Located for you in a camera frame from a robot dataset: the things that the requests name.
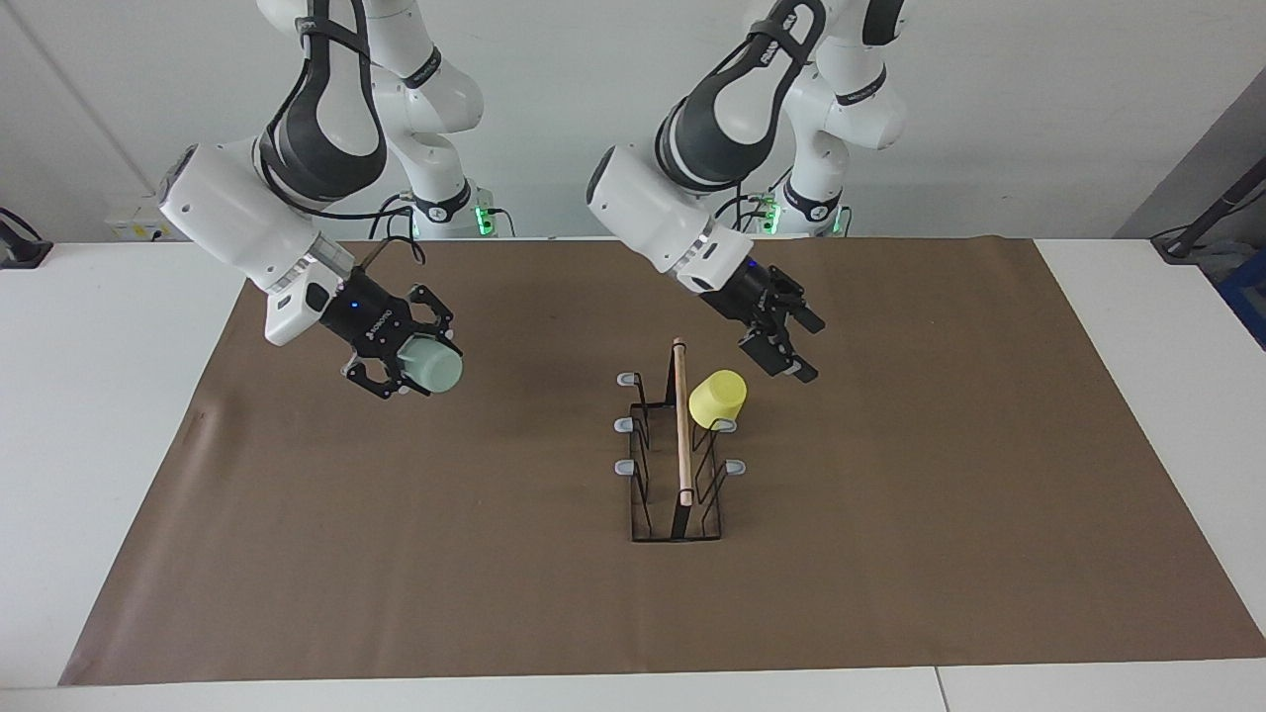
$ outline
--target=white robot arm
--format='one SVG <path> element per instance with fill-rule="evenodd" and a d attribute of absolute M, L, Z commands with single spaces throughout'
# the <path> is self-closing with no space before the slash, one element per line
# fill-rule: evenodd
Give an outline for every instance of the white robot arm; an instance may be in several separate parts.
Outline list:
<path fill-rule="evenodd" d="M 265 326 L 268 341 L 280 346 L 322 323 L 352 346 L 353 356 L 343 374 L 380 398 L 406 389 L 428 395 L 446 391 L 462 370 L 461 351 L 449 329 L 453 314 L 433 293 L 415 285 L 408 298 L 392 296 L 367 275 L 367 265 L 354 265 L 352 255 L 325 238 L 311 222 L 311 215 L 325 215 L 323 208 L 368 186 L 382 174 L 390 142 L 373 101 L 371 42 L 376 35 L 385 38 L 380 56 L 392 65 L 390 71 L 396 79 L 410 61 L 392 37 L 398 25 L 406 25 L 414 33 L 420 29 L 423 44 L 429 43 L 420 19 L 413 20 L 417 8 L 411 3 L 401 10 L 404 20 L 391 19 L 399 13 L 381 11 L 400 5 L 260 0 L 275 24 L 289 22 L 300 37 L 305 60 L 298 84 L 257 139 L 189 148 L 168 171 L 160 191 L 160 209 L 177 228 L 219 260 L 242 270 L 268 294 Z M 380 11 L 367 13 L 367 6 Z M 427 80 L 451 70 L 438 60 L 433 46 L 425 52 L 420 63 L 400 80 L 414 84 L 409 92 L 401 91 L 404 103 L 423 103 L 418 98 L 425 96 L 422 87 Z M 473 84 L 468 77 L 452 70 L 437 86 L 442 87 L 437 96 L 461 94 L 470 101 L 465 114 L 461 108 L 433 110 L 427 119 L 434 123 L 425 125 L 470 128 L 477 123 L 482 103 L 477 89 L 471 90 Z M 405 115 L 411 120 L 408 110 Z M 456 155 L 448 162 L 436 162 L 456 165 L 460 175 Z M 419 175 L 430 179 L 424 171 Z M 443 185 L 443 180 L 432 180 L 425 188 Z M 452 196 L 451 193 L 430 195 L 438 200 Z M 433 318 L 414 321 L 411 304 L 427 307 Z M 382 362 L 384 380 L 367 375 L 366 359 Z"/>
<path fill-rule="evenodd" d="M 770 375 L 791 374 L 803 383 L 817 378 L 818 371 L 793 347 L 786 318 L 794 318 L 810 333 L 822 331 L 825 323 L 809 309 L 804 289 L 795 280 L 753 260 L 752 239 L 717 223 L 699 198 L 739 185 L 765 162 L 774 146 L 779 111 L 789 94 L 798 91 L 803 128 L 796 132 L 805 141 L 798 146 L 796 160 L 800 163 L 805 158 L 805 165 L 795 191 L 814 199 L 822 195 L 820 201 L 829 201 L 833 191 L 838 200 L 847 152 L 839 151 L 836 160 L 823 156 L 824 142 L 839 141 L 827 132 L 847 125 L 852 127 L 844 132 L 848 138 L 863 139 L 868 134 L 871 141 L 890 141 L 899 133 L 900 120 L 876 130 L 872 119 L 851 106 L 876 101 L 881 94 L 886 99 L 877 101 L 891 101 L 894 108 L 899 108 L 899 100 L 881 92 L 882 81 L 874 76 L 865 84 L 876 84 L 874 90 L 839 96 L 830 92 L 829 100 L 812 91 L 818 84 L 828 91 L 849 86 L 856 76 L 867 73 L 866 67 L 853 67 L 857 58 L 852 43 L 858 34 L 867 38 L 863 43 L 895 37 L 903 4 L 779 0 L 765 19 L 751 27 L 743 43 L 668 113 L 656 136 L 653 158 L 633 144 L 613 147 L 590 180 L 586 203 L 598 219 L 656 270 L 699 294 L 725 318 L 744 323 L 748 331 L 739 345 Z M 830 75 L 823 82 L 804 79 L 815 49 L 825 49 L 832 63 L 830 70 L 820 72 Z M 828 120 L 834 105 L 844 106 L 843 118 Z M 814 152 L 815 160 L 806 158 Z M 813 184 L 820 189 L 814 191 Z M 817 212 L 810 208 L 808 214 Z"/>
<path fill-rule="evenodd" d="M 905 129 L 906 108 L 889 84 L 882 48 L 905 24 L 904 3 L 851 3 L 791 84 L 782 110 L 795 133 L 795 163 L 775 186 L 770 232 L 820 236 L 833 227 L 848 146 L 884 149 Z"/>
<path fill-rule="evenodd" d="M 306 0 L 257 0 L 284 34 Z M 363 0 L 368 32 L 373 105 L 386 146 L 404 167 L 418 237 L 490 236 L 492 195 L 462 171 L 453 144 L 441 134 L 460 133 L 484 118 L 479 85 L 443 57 L 430 39 L 417 0 Z"/>

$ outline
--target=brown paper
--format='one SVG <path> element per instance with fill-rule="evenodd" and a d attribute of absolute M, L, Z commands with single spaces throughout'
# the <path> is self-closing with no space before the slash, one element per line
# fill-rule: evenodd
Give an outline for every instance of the brown paper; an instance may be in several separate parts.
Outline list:
<path fill-rule="evenodd" d="M 825 332 L 770 379 L 615 243 L 444 243 L 466 375 L 380 402 L 244 289 L 63 684 L 1266 655 L 1028 242 L 762 243 Z M 719 542 L 629 542 L 625 370 L 751 394 Z"/>

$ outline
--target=wooden dowel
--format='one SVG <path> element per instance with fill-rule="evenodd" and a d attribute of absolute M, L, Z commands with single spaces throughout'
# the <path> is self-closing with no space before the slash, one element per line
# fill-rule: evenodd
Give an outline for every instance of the wooden dowel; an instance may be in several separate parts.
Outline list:
<path fill-rule="evenodd" d="M 686 342 L 672 340 L 672 364 L 677 391 L 677 480 L 682 507 L 694 507 L 694 470 L 690 466 L 690 394 L 686 391 Z"/>

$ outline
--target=green light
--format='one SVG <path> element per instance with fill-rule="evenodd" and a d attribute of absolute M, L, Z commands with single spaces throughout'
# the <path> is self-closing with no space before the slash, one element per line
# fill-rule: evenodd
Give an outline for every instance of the green light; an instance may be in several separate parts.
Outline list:
<path fill-rule="evenodd" d="M 770 203 L 765 210 L 765 224 L 761 229 L 765 234 L 777 234 L 779 233 L 779 219 L 782 218 L 782 207 L 777 203 Z"/>
<path fill-rule="evenodd" d="M 491 213 L 482 205 L 475 207 L 475 222 L 479 224 L 479 233 L 482 236 L 492 234 L 492 231 L 496 229 L 496 223 L 492 222 Z"/>

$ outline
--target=table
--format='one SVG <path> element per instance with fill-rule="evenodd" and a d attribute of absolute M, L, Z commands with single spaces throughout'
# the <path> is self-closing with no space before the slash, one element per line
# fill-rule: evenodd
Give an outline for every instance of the table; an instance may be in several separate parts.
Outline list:
<path fill-rule="evenodd" d="M 1141 242 L 1043 257 L 1266 627 L 1266 353 Z M 0 274 L 0 709 L 1258 709 L 1266 660 L 704 675 L 56 684 L 241 288 L 191 245 L 63 245 Z"/>

